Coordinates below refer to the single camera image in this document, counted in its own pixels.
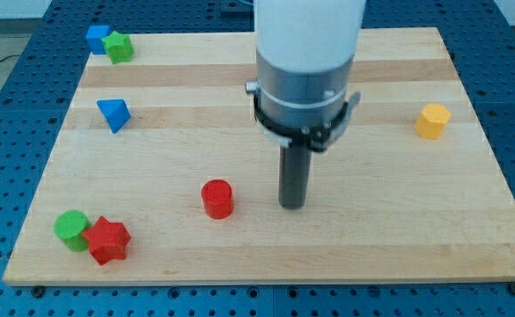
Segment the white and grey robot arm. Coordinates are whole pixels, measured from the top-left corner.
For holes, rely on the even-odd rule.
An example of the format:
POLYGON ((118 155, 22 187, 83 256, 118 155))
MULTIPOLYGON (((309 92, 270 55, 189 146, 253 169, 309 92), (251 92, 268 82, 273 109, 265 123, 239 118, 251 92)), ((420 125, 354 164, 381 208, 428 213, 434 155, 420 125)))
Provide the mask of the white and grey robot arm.
POLYGON ((254 116, 285 148, 323 152, 347 128, 365 0, 255 0, 254 116))

